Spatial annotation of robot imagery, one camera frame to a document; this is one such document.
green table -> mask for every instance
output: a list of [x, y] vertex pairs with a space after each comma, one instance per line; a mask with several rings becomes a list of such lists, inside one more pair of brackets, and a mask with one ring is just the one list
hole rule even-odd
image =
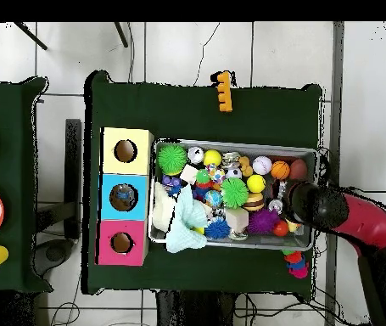
[[[275, 250], [206, 246], [171, 254], [151, 243], [142, 267], [94, 263], [98, 203], [99, 128], [149, 129], [156, 138], [185, 138], [228, 143], [257, 143], [313, 148], [318, 140], [322, 90], [271, 87], [232, 90], [233, 112], [218, 110], [212, 87], [175, 87], [113, 83], [105, 71], [86, 80], [84, 164], [83, 290], [190, 289], [228, 292], [297, 292], [310, 297], [311, 276], [288, 274], [283, 253]], [[306, 251], [311, 264], [312, 251]]]
[[45, 85], [40, 77], [20, 84], [0, 83], [0, 197], [4, 205], [0, 245], [9, 253], [0, 266], [0, 289], [51, 290], [31, 265], [36, 241], [36, 133], [31, 111]]

toy burger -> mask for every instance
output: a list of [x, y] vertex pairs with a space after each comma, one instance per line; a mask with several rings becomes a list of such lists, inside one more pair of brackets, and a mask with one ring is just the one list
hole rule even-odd
[[250, 193], [247, 202], [243, 205], [243, 208], [247, 211], [257, 211], [264, 207], [264, 205], [264, 195], [261, 193]]

orange ball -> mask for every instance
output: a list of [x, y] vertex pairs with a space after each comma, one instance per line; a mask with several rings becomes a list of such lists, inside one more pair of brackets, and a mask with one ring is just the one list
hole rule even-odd
[[274, 164], [272, 164], [271, 175], [276, 179], [283, 180], [288, 177], [290, 169], [291, 168], [286, 162], [276, 161]]

yellow box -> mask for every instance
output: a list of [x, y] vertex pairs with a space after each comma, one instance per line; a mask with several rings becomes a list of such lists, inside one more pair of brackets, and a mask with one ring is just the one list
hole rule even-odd
[[148, 175], [153, 141], [154, 135], [149, 130], [105, 127], [103, 173]]

light blue cloth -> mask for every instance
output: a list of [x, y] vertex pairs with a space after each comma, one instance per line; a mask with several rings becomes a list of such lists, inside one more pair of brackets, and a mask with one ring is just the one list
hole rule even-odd
[[184, 249], [200, 249], [206, 245], [206, 237], [190, 228], [206, 228], [208, 219], [204, 207], [193, 199], [191, 185], [181, 189], [175, 205], [175, 217], [165, 236], [167, 251], [176, 253]]

